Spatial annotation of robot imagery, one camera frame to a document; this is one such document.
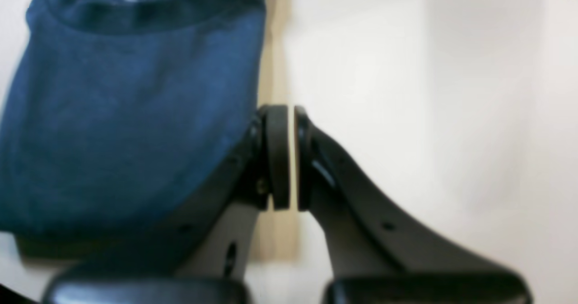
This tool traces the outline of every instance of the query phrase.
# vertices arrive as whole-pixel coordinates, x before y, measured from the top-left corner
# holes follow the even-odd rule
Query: blue t-shirt
[[[0,130],[0,230],[90,239],[186,199],[256,110],[264,0],[33,0]]]

